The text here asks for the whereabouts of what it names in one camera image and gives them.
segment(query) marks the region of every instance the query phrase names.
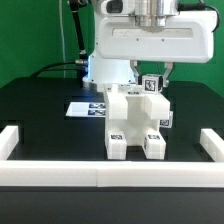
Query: black table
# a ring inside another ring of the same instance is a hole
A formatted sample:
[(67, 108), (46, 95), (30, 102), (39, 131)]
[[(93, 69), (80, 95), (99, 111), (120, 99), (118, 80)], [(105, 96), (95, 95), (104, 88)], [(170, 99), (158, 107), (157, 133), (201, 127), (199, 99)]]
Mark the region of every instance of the black table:
[[(164, 95), (174, 111), (173, 128), (161, 130), (165, 159), (212, 162), (200, 130), (224, 136), (224, 99), (193, 82), (171, 82)], [(9, 159), (107, 160), (104, 119), (65, 117), (70, 102), (102, 100), (73, 79), (14, 80), (0, 89), (0, 129), (20, 133)], [(128, 147), (127, 160), (146, 161), (140, 147)], [(1, 187), (0, 223), (223, 223), (223, 203), (222, 189)]]

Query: green screen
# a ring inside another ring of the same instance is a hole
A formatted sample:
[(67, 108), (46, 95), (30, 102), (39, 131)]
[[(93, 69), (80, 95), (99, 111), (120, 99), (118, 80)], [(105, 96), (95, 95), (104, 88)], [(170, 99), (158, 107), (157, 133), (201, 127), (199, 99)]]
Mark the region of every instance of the green screen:
[[(182, 3), (197, 0), (182, 0)], [(224, 14), (224, 2), (205, 0)], [(86, 49), (94, 46), (92, 7), (79, 11)], [(63, 61), (59, 20), (59, 1), (2, 1), (0, 7), (0, 87), (18, 77), (27, 77), (39, 68)], [(67, 0), (63, 0), (66, 60), (78, 58), (77, 38)], [(155, 73), (156, 63), (142, 62), (141, 71)], [(63, 77), (62, 72), (42, 76)], [(67, 77), (76, 77), (67, 72)], [(224, 26), (215, 33), (215, 53), (207, 64), (176, 64), (170, 80), (196, 81), (224, 96)]]

